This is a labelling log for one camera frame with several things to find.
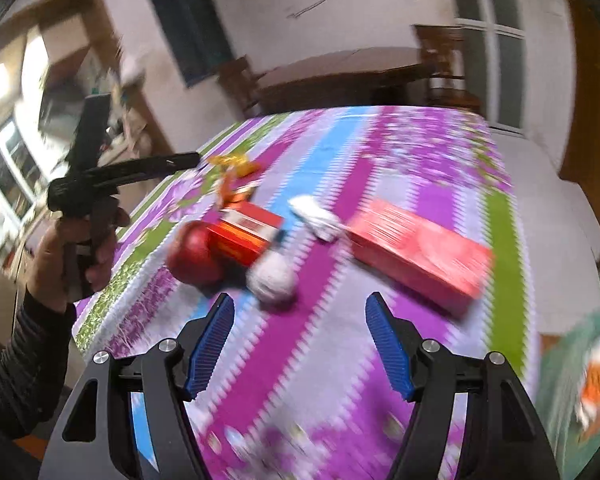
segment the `window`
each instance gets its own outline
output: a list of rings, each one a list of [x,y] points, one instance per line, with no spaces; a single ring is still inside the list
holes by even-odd
[[[9,118],[0,127],[0,192],[22,219],[46,186],[15,121]]]
[[[187,86],[213,74],[234,55],[213,0],[152,0]]]
[[[524,38],[517,0],[456,0],[464,27],[466,88],[483,103],[489,124],[522,132]]]

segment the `black sleeve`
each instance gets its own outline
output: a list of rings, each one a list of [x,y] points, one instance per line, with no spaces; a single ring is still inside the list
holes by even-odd
[[[57,314],[26,292],[7,347],[0,352],[0,430],[29,434],[49,420],[64,384],[75,307]]]

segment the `orange box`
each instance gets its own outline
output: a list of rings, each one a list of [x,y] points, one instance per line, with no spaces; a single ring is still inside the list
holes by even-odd
[[[240,202],[218,224],[209,227],[211,248],[248,267],[269,248],[283,222],[282,216]]]
[[[491,250],[383,200],[347,226],[356,259],[462,317],[481,294]]]

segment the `table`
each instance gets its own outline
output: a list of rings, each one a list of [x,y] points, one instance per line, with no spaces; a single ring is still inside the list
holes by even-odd
[[[428,77],[420,49],[374,47],[331,52],[266,73],[258,99],[268,113],[341,105],[398,104],[405,84]]]
[[[236,319],[206,391],[186,404],[213,478],[384,479],[411,405],[391,390],[364,316],[379,291],[423,337],[453,352],[503,352],[533,393],[538,372],[533,288],[516,200],[483,118],[447,108],[308,110],[234,124],[201,149],[248,153],[263,165],[253,201],[285,218],[285,253],[298,272],[286,314],[263,312],[246,290],[227,290]],[[144,352],[204,316],[215,298],[164,267],[179,222],[215,221],[216,168],[170,177],[120,231],[114,275],[77,305],[74,336],[86,355]],[[371,197],[403,206],[491,246],[494,267],[467,318],[452,322],[405,288],[322,244],[291,213],[310,193],[347,221]],[[140,451],[152,460],[142,395],[132,399]],[[466,398],[456,396],[442,473],[452,478]]]

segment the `pink box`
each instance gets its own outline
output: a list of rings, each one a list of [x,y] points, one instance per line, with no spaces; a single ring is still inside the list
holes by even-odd
[[[383,200],[347,226],[356,259],[462,317],[481,294],[491,250]]]

